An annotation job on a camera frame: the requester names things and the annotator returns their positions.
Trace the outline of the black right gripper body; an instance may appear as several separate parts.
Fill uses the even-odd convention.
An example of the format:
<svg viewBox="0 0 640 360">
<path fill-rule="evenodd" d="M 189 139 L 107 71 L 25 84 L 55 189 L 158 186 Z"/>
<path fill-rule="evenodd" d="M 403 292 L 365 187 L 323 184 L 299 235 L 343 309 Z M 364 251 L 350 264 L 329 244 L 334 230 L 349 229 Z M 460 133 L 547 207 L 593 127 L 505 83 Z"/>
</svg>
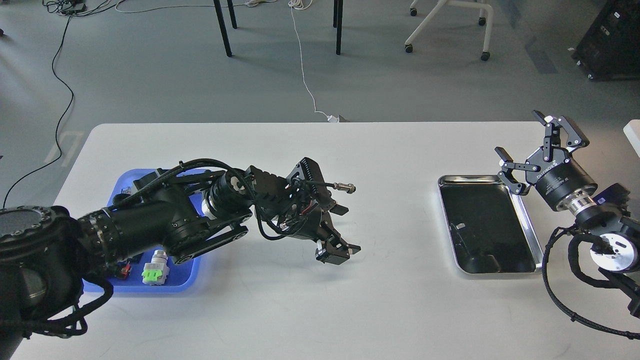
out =
<svg viewBox="0 0 640 360">
<path fill-rule="evenodd" d="M 575 191 L 584 191 L 589 196 L 598 189 L 598 184 L 578 164 L 566 148 L 554 146 L 550 161 L 544 160 L 544 149 L 538 148 L 526 159 L 537 171 L 526 171 L 526 182 L 533 187 L 555 212 L 566 210 L 561 205 L 564 198 Z"/>
</svg>

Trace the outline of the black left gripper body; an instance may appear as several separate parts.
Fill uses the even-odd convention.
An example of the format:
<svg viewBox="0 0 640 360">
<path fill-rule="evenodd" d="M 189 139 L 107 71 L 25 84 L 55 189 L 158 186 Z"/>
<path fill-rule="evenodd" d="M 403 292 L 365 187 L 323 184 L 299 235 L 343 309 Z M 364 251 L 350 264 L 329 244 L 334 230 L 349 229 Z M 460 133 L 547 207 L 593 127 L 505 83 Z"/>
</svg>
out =
<svg viewBox="0 0 640 360">
<path fill-rule="evenodd" d="M 339 233 L 334 228 L 331 212 L 336 201 L 322 204 L 317 196 L 295 196 L 279 210 L 279 234 L 314 242 L 335 242 Z"/>
</svg>

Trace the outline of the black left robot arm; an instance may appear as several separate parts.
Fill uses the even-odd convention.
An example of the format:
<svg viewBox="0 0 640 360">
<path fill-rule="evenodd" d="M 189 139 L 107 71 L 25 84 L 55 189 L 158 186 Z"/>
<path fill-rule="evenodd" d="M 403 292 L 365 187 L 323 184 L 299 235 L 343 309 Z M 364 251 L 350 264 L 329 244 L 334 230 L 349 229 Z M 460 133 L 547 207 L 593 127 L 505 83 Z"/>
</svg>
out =
<svg viewBox="0 0 640 360">
<path fill-rule="evenodd" d="M 2 208 L 3 360 L 33 334 L 84 335 L 86 316 L 114 294 L 105 271 L 115 264 L 157 247 L 183 264 L 244 237 L 251 217 L 267 240 L 315 242 L 315 257 L 325 264 L 343 264 L 361 250 L 331 218 L 349 210 L 331 190 L 352 194 L 355 186 L 326 182 L 308 157 L 286 177 L 199 158 L 154 170 L 133 186 L 80 218 L 59 205 Z"/>
</svg>

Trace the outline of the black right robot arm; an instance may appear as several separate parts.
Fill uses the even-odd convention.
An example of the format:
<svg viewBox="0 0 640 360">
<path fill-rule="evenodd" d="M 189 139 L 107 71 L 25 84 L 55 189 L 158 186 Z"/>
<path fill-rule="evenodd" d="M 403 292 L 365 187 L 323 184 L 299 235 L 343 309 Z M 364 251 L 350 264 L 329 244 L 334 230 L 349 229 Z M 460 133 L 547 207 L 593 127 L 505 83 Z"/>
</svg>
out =
<svg viewBox="0 0 640 360">
<path fill-rule="evenodd" d="M 545 129 L 542 145 L 525 162 L 515 162 L 497 146 L 498 178 L 510 193 L 525 196 L 534 188 L 551 210 L 574 216 L 567 249 L 576 278 L 599 289 L 618 289 L 630 299 L 631 316 L 639 316 L 639 285 L 630 275 L 639 271 L 639 223 L 627 210 L 629 192 L 615 183 L 601 193 L 573 152 L 589 139 L 569 117 L 533 114 Z"/>
</svg>

